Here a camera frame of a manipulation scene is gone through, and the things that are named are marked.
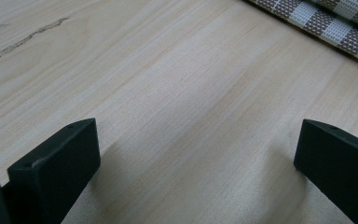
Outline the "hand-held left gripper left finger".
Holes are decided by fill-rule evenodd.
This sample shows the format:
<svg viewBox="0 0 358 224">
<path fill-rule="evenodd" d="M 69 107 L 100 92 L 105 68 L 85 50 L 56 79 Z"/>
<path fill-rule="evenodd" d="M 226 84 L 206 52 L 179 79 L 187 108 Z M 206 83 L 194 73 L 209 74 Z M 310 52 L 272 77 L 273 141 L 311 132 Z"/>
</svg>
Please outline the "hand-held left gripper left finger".
<svg viewBox="0 0 358 224">
<path fill-rule="evenodd" d="M 100 164 L 96 120 L 63 127 L 7 169 L 10 217 L 15 224 L 61 224 Z"/>
</svg>

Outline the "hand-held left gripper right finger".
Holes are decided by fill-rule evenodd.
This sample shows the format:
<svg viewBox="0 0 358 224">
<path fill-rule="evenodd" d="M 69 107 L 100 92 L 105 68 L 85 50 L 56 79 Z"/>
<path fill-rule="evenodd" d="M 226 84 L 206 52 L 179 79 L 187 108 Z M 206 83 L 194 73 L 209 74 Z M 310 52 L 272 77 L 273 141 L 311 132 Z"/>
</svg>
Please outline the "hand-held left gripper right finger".
<svg viewBox="0 0 358 224">
<path fill-rule="evenodd" d="M 335 126 L 305 119 L 294 166 L 354 224 L 358 224 L 358 138 Z"/>
</svg>

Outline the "brown white striped woven placemat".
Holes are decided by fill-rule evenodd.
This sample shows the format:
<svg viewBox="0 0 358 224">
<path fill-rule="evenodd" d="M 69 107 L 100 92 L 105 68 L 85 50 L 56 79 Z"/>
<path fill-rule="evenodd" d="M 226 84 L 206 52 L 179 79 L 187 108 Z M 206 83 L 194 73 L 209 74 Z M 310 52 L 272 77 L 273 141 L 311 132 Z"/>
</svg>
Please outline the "brown white striped woven placemat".
<svg viewBox="0 0 358 224">
<path fill-rule="evenodd" d="M 248 0 L 358 59 L 358 0 Z"/>
</svg>

